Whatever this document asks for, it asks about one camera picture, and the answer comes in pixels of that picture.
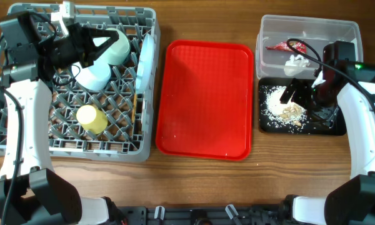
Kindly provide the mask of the small light blue bowl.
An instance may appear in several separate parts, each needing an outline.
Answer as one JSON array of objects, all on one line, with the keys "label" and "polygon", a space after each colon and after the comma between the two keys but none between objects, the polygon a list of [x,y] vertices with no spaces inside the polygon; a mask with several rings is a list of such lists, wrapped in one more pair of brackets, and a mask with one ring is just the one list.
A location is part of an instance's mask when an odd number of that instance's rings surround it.
[{"label": "small light blue bowl", "polygon": [[92,91],[104,89],[111,77],[111,67],[102,59],[97,59],[92,66],[85,68],[79,62],[74,63],[71,71],[82,87]]}]

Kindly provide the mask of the rice food waste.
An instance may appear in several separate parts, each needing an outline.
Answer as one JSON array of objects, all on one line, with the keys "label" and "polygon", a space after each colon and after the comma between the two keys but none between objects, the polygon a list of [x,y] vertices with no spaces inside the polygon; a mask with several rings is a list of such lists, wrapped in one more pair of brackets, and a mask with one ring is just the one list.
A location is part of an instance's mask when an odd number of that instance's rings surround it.
[{"label": "rice food waste", "polygon": [[304,127],[304,121],[307,119],[307,111],[300,105],[292,102],[287,104],[280,103],[280,97],[286,86],[263,86],[261,88],[265,93],[265,100],[261,106],[261,115],[268,120],[266,123],[272,128],[301,129]]}]

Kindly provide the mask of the white tissue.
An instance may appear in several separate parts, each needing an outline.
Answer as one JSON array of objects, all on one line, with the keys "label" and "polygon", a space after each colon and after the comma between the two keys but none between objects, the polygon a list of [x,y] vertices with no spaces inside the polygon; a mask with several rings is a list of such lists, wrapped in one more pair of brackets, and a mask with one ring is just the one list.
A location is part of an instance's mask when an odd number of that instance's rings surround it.
[{"label": "white tissue", "polygon": [[308,67],[310,62],[307,58],[303,57],[302,55],[290,55],[289,60],[285,62],[284,65],[284,73],[288,77],[293,77],[301,72],[303,72],[304,68]]}]

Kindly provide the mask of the green bowl with food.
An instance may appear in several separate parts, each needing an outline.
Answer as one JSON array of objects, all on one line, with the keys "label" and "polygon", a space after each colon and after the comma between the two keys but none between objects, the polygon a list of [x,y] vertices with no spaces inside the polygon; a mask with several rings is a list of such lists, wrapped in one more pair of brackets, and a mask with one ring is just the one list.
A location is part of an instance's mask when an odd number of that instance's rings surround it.
[{"label": "green bowl with food", "polygon": [[119,39],[113,43],[94,63],[102,61],[112,66],[118,66],[125,62],[131,51],[128,37],[116,28],[108,28],[108,31],[116,31]]}]

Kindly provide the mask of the red snack wrapper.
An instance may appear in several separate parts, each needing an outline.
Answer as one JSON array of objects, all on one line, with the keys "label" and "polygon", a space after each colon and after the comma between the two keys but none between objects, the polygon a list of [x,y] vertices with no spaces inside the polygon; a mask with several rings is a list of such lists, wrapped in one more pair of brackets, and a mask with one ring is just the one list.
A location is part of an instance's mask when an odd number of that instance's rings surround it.
[{"label": "red snack wrapper", "polygon": [[[290,46],[296,49],[297,51],[306,54],[307,53],[307,47],[297,41],[291,41]],[[290,51],[292,52],[293,50],[288,47],[287,42],[280,42],[274,46],[266,46],[267,50],[275,50],[275,51]]]}]

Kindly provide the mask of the large light blue plate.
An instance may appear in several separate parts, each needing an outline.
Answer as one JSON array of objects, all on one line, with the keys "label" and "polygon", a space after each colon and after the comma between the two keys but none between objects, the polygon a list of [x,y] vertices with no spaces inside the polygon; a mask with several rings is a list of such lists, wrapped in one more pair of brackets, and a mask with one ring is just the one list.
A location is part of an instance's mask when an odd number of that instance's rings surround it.
[{"label": "large light blue plate", "polygon": [[149,85],[154,63],[155,42],[151,35],[146,35],[142,44],[136,72],[136,93],[142,94]]}]

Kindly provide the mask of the wooden chopstick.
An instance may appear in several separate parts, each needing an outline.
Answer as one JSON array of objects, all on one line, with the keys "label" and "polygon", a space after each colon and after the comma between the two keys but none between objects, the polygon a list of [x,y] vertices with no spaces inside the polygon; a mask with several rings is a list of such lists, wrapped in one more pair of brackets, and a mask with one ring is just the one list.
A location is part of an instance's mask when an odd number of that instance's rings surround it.
[{"label": "wooden chopstick", "polygon": [[134,101],[133,101],[132,116],[131,116],[132,124],[134,124],[136,120],[136,109],[138,105],[138,95],[136,93],[134,94],[133,100]]}]

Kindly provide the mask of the yellow plastic cup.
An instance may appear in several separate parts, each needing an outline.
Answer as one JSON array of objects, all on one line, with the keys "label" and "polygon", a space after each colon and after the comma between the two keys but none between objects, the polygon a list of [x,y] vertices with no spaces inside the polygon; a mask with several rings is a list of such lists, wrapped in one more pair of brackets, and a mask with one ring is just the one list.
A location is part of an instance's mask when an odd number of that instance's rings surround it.
[{"label": "yellow plastic cup", "polygon": [[76,119],[82,128],[93,134],[103,132],[108,126],[106,115],[92,105],[81,106],[76,113]]}]

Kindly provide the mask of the white plastic fork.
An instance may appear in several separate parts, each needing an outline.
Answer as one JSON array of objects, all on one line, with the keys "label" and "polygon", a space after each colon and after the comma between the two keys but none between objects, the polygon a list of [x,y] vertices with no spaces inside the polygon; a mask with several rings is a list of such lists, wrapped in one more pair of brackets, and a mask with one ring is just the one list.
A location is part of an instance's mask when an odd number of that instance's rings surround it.
[{"label": "white plastic fork", "polygon": [[142,113],[141,113],[141,124],[142,124],[142,132],[146,132],[146,114],[147,114],[147,101],[145,98],[142,99]]}]

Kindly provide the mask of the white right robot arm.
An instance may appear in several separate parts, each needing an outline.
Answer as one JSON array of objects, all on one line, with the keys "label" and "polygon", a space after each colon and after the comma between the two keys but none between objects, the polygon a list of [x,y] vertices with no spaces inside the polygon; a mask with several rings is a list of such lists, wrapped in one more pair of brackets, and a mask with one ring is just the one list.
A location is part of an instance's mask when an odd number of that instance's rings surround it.
[{"label": "white right robot arm", "polygon": [[312,103],[337,103],[349,139],[351,178],[326,197],[287,199],[284,218],[309,224],[375,224],[375,65],[335,61],[322,68],[322,83],[308,89],[293,80],[281,102],[293,100],[306,109]]}]

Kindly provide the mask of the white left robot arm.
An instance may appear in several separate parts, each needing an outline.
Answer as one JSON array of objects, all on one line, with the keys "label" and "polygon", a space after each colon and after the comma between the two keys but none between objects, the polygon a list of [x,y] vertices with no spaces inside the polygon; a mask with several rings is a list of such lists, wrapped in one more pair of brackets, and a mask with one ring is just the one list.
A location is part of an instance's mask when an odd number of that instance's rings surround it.
[{"label": "white left robot arm", "polygon": [[0,91],[7,104],[6,153],[0,170],[0,219],[3,224],[127,224],[108,197],[87,198],[58,176],[49,153],[48,119],[53,77],[75,63],[92,66],[119,36],[115,31],[66,26],[42,37],[33,11],[0,19],[6,63]]}]

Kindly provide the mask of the black plastic tray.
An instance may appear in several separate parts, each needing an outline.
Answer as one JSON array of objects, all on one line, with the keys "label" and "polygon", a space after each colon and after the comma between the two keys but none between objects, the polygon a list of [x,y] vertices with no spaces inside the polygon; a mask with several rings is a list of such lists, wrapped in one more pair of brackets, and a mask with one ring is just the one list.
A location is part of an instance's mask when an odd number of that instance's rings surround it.
[{"label": "black plastic tray", "polygon": [[346,124],[338,106],[314,112],[292,101],[280,103],[279,99],[291,81],[275,77],[259,81],[259,126],[263,131],[332,136],[346,134]]}]

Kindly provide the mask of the clear plastic bin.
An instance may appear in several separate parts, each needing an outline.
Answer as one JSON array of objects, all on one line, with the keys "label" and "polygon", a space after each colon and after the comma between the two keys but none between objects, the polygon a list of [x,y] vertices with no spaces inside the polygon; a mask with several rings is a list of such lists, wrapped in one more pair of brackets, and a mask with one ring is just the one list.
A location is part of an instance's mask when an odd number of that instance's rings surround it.
[{"label": "clear plastic bin", "polygon": [[322,19],[315,17],[264,15],[257,35],[256,75],[262,78],[286,78],[284,71],[292,52],[267,50],[290,38],[303,40],[322,56],[326,45],[335,41],[353,43],[356,47],[355,60],[364,61],[363,44],[359,26],[354,21]]}]

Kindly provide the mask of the red plastic tray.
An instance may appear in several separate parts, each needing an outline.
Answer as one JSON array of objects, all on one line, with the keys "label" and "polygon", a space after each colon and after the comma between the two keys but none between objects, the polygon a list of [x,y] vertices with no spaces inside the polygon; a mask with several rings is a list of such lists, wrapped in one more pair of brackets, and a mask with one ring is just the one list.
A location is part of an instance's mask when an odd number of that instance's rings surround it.
[{"label": "red plastic tray", "polygon": [[254,54],[243,44],[177,40],[166,51],[156,146],[241,161],[251,152]]}]

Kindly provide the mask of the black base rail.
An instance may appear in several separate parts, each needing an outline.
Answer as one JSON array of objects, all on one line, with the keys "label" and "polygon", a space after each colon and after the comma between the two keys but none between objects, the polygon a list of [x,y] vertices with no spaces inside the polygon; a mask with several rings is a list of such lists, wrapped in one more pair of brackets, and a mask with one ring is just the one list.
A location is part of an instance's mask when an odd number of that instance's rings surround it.
[{"label": "black base rail", "polygon": [[249,207],[196,207],[146,208],[120,207],[128,224],[138,225],[195,225],[195,224],[296,224],[291,219],[282,219],[275,204],[253,205]]}]

